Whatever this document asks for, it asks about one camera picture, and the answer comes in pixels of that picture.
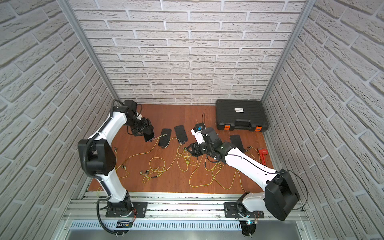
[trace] yellow cable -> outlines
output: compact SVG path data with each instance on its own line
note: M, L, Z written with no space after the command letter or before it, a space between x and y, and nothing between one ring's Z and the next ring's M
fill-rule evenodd
M151 150L149 150L149 152L142 152L142 153L138 153L138 154L135 154L135 155L132 155L132 156L130 156L130 157L128 157L118 168L120 168L126 161L128 161L128 159L130 159L131 157L134 157L134 156L137 156L137 155L142 155L142 154L147 154L147 153L150 153L150 152L152 152L152 150L155 148L155 146L157 145L157 143L159 142L159 138L160 137L162 137L162 136L165 136L165 135L167 135L167 134L163 134L163 135L160 135L160 136L158 136L157 138L155 138L155 139L153 139L153 140L156 140L157 139L157 141L156 141L156 143L155 143L155 145L153 145L153 147L152 147L152 149ZM127 170L125 170L127 173L128 173L128 175L127 176L124 176L124 177L119 177L119 178L125 178L125 177L128 177L129 176L129 172L127 171Z
M116 152L116 162L118 161L118 152L117 152L117 150L115 151ZM126 177L128 177L129 176L129 172L127 171L127 168L125 167L124 168L124 170L128 173L128 175L127 176L124 176L124 177L119 177L118 176L118 178L126 178Z
M197 163L197 161L193 161L192 159L189 159L192 155L190 156L185 156L185 155L181 155L179 152L177 152L179 154L179 157L177 158L177 166L179 167L179 169L182 171L182 172L187 172L188 171L188 165L191 165L191 166L196 166L196 165L193 165L193 164L190 164L189 161L192 161L194 163ZM186 170L183 170L181 169L180 165L179 165L179 159L180 159L180 156L184 157L184 160L185 160L185 163L187 164L187 169Z
M177 156L179 156L178 158L177 158L177 165L178 165L178 167L179 167L179 169L181 170L181 171L183 171L183 172L186 172L186 171L188 171L188 165L191 165L190 163L189 163L189 160L188 160L188 158L190 158L192 155L190 155L190 156L185 156L183 153L184 152L186 152L186 150L184 150L183 152L181 152L183 155L181 155L180 153L179 153L179 149L180 149L180 146L181 146L182 144L180 144L178 147L177 147L177 150L176 150L176 153L177 153L177 155L175 156L175 158L173 159L173 161L172 161L172 163L170 164L170 166L167 168L167 169L165 169L165 160L163 159L163 158L160 158L160 157L154 157L154 158L159 158L159 159L162 159L163 161L164 161L164 166L163 167L158 167L158 168L152 168L151 167L151 161L154 159L154 158L152 158L151 160L149 160L149 169L148 169L148 171L152 171L152 172L150 172L149 174L146 174L145 176L144 176L144 179L143 179L143 183L146 183L147 181L149 181L150 179L151 179L151 177L149 177L148 175L150 175L150 174L153 174L153 173L157 173L157 175L155 176L155 177L160 177L165 171L168 171L171 167L172 167L172 165L173 165L173 163L175 162L175 160L176 160L176 158L177 158ZM182 170L181 168L180 168L180 165L179 165L179 159L180 159L180 157L184 157L184 160L185 160L185 162L186 162L186 164L187 164L187 170Z
M212 179L212 181L209 183L209 184L202 184L202 185L199 185L199 186L192 186L191 185L191 178L192 178L192 175L196 172L196 170L199 168L200 166L200 163L201 163L201 160L203 160L203 157L201 157L200 161L199 161L199 165L197 166L197 168L192 172L191 176L189 177L189 185L191 187L202 187L202 186L208 186L208 185L211 185L211 183L213 183L214 179Z
M252 146L250 146L250 148L253 148L253 149L255 149L256 150L256 152L257 152L257 154L259 155L259 160L258 160L258 163L260 163L260 154L259 154L259 151L256 149L256 148L254 148L254 147L252 147ZM253 159L254 160L256 160L256 158L255 158L255 156L254 155L252 155L252 153L250 153L250 152L248 152L252 157L253 157Z
M216 182L217 182L223 189L225 189L225 190L229 190L229 189L231 189L232 186L233 186L233 182L235 181L236 173L238 173L238 175L239 175L239 180L240 180L240 186L241 186L241 189L245 192L245 190L244 190L244 188L243 188L243 185L242 185L242 183L241 183L241 176L240 176L240 173L239 173L239 171L238 171L237 169L236 169L236 171L235 171L235 174L233 175L232 183L231 183L231 186L230 186L229 188L225 188L225 187L223 187L223 185L222 185L221 183L219 183L219 181L216 179L216 175L220 172L221 168L223 167L223 166L221 165L220 162L219 162L219 163L216 163L215 166L214 166L212 169L207 169L206 167L204 167L207 171L211 171L211 172L212 172L212 181L211 181L209 184L202 184L202 185L199 185L199 186L192 186L191 183L190 183L190 180L191 180L191 178L192 178L192 175L193 175L193 174L195 173L195 171L199 168L200 163L201 163L201 160L200 160L199 165L197 166L197 168L192 172L191 176L189 177L189 185L190 185L191 187L208 186L208 185L211 185L212 182L215 180L215 181L216 181ZM213 171L214 171L215 169L219 169L219 170L218 170L217 173L214 175Z
M104 191L104 189L103 189L102 191L99 191L100 188L101 188L101 184L100 184L100 187L99 187L99 188L97 189L97 191L96 191L96 192L97 192L97 194L96 194L97 197L99 197L99 193L100 193L100 192L103 192L103 191Z

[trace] brick wall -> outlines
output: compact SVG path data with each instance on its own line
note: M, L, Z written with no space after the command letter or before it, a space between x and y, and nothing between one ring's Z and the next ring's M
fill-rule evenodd
M0 238L50 239L108 90L56 1L0 3Z
M121 99L261 99L304 1L72 0Z
M317 0L264 105L317 238L384 235L383 6Z

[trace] robotic arm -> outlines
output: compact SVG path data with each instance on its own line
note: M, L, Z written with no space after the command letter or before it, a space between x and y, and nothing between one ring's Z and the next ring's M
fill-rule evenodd
M241 216L250 215L254 211L268 210L279 220L285 220L300 195L288 171L276 171L268 168L245 155L233 144L222 142L215 130L197 124L191 130L197 142L187 147L193 156L207 154L216 161L232 166L256 182L265 195L245 193L237 201L237 211Z
M87 176L96 178L107 193L108 210L122 217L131 213L132 203L115 171L112 140L123 125L127 125L127 131L131 127L133 135L144 136L146 142L154 138L151 121L142 117L136 109L134 101L127 100L122 106L113 106L112 102L110 116L104 124L88 139L78 143L81 168Z
M112 140L123 125L127 125L127 132L128 127L131 128L132 135L144 136L146 142L154 138L150 120L136 111L137 103L127 100L121 105L112 105L110 116L97 132L78 143L81 168L87 176L99 181L108 196L97 202L99 223L107 232L120 235L120 232L114 232L105 227L98 209L99 201L107 201L107 212L112 212L116 216L126 217L133 211L129 193L121 185L115 171L116 157L111 149ZM276 171L261 165L233 144L223 143L215 130L211 127L205 128L204 124L197 124L191 132L197 142L186 149L193 156L207 154L216 161L228 164L247 175L265 191L264 196L247 192L239 198L237 210L241 216L251 215L254 211L268 210L277 219L286 219L300 200L288 171L284 169Z

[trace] wooden floor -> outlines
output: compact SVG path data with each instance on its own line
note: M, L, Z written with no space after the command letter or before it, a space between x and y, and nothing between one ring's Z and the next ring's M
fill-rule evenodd
M187 147L189 144L196 142L196 139L191 134L190 130L195 126L196 123L201 122L202 113L205 113L205 125L206 127L213 127L221 140L230 142L230 135L239 134L243 142L244 148L248 146L253 146L254 148L266 148L265 140L263 134L260 132L250 132L247 130L234 130L234 131L220 131L216 129L216 113L215 106L185 106L185 105L144 105L142 110L142 115L146 118L149 118L151 123L154 126L155 136L159 136L161 129L170 128L172 129L172 137L176 137L174 127L178 125L184 125L185 131L189 141L182 145L179 149L181 153L184 147ZM145 172L149 169L149 160L153 157L161 157L166 161L166 169L171 165L173 159L176 156L176 149L179 146L179 143L176 139L171 140L169 146L165 149L157 146L156 140L153 142L145 142L144 137L134 137L128 135L126 132L126 126L123 126L120 131L117 133L116 137L112 142L112 149L116 147L117 150L117 166L120 166L129 156L134 154L148 152L156 144L154 149L144 155L139 155L131 157L124 164L127 167L129 176L121 178L120 181L122 185L128 191L135 192L180 192L180 193L226 193L226 194L242 194L244 191L240 186L239 175L236 174L233 186L229 190L223 189L216 181L213 181L212 184L202 187L191 187L189 185L189 179L192 172L197 168L197 166L189 165L188 170L183 172L179 169L177 161L175 161L168 171L164 172L160 177L150 179L146 183L142 183L144 176L140 175L139 172ZM258 160L258 154L255 150L251 149L250 152ZM195 171L191 178L191 185L197 186L202 184L209 184L212 181L211 171L204 169L204 160L203 156L199 168ZM267 166L272 167L271 160L269 156L266 157ZM164 163L161 159L153 159L152 168L157 168L163 166ZM182 170L187 169L186 162L184 158L180 157L179 165ZM207 161L207 169L211 169L215 164ZM222 167L220 172L216 175L216 179L221 183L225 188L229 188L232 183L233 176L236 169L225 165ZM124 177L127 175L126 171L122 168L117 169L117 174L119 177ZM245 191L250 192L262 192L261 188L247 176L240 173L242 186ZM93 179L88 190L101 190L99 183Z

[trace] black toolbox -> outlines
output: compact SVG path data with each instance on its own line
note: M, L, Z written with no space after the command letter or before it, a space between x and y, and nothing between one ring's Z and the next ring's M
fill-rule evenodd
M217 99L216 126L218 130L244 129L264 132L268 130L269 125L260 101Z

